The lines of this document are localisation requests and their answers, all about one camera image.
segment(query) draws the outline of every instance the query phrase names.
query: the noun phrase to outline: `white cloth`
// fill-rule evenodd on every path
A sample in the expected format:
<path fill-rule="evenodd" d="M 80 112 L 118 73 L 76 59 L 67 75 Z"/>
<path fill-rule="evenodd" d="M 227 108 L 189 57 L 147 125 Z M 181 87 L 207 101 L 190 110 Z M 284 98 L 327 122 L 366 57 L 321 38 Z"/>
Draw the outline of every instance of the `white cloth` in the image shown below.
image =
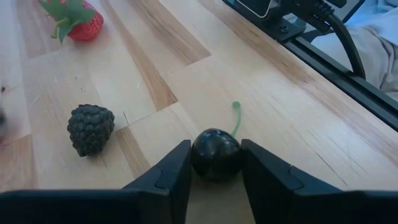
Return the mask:
<path fill-rule="evenodd" d="M 364 65 L 366 80 L 398 101 L 398 46 L 381 38 L 371 27 L 351 27 L 349 32 Z M 318 37 L 312 44 L 352 70 L 335 34 Z"/>
<path fill-rule="evenodd" d="M 364 65 L 366 80 L 398 101 L 398 0 L 366 0 L 348 30 Z M 352 70 L 336 34 L 317 37 L 312 44 Z"/>

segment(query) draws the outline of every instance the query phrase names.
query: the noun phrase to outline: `wooden surface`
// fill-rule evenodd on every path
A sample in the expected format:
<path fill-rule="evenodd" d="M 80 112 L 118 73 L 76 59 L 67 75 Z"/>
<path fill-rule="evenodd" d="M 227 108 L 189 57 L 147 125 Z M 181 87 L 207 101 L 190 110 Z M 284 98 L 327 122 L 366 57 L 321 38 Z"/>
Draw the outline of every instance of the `wooden surface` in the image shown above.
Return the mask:
<path fill-rule="evenodd" d="M 49 37 L 36 0 L 0 1 L 2 95 L 10 122 L 0 190 L 118 189 L 184 139 L 233 129 L 343 190 L 398 190 L 398 133 L 220 0 L 90 0 L 105 18 L 90 43 Z M 105 106 L 116 130 L 80 158 L 67 121 Z M 252 223 L 239 179 L 194 181 L 187 223 Z"/>

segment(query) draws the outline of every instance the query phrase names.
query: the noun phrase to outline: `red strawberry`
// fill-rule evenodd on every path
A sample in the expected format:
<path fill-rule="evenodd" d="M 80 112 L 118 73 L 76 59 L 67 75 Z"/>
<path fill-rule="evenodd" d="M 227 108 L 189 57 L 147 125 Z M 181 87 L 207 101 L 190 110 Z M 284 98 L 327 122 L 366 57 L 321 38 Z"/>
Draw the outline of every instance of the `red strawberry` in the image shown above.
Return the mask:
<path fill-rule="evenodd" d="M 104 24 L 102 15 L 85 0 L 40 0 L 40 4 L 56 21 L 52 37 L 61 43 L 66 35 L 73 40 L 92 40 Z"/>

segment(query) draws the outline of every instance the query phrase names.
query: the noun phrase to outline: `green leaves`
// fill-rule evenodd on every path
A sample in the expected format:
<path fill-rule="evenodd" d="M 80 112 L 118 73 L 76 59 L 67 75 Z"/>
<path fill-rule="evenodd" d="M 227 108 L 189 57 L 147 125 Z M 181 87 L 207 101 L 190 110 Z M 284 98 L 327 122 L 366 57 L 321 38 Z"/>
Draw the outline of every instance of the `green leaves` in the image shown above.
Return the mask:
<path fill-rule="evenodd" d="M 67 9 L 59 0 L 39 0 L 39 3 L 56 21 L 67 16 Z"/>
<path fill-rule="evenodd" d="M 78 24 L 93 20 L 95 11 L 84 8 L 84 0 L 39 0 L 40 5 L 55 19 L 57 26 L 53 38 L 59 38 L 61 44 L 68 33 Z"/>

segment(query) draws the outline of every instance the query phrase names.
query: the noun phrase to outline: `blackberry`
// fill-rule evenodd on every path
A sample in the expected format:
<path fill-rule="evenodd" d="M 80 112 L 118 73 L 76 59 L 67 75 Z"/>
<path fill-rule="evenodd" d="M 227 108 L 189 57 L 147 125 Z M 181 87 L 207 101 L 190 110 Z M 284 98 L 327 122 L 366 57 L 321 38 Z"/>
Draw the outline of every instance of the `blackberry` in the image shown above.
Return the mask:
<path fill-rule="evenodd" d="M 72 111 L 68 132 L 80 157 L 101 152 L 114 129 L 112 111 L 97 105 L 79 105 Z"/>

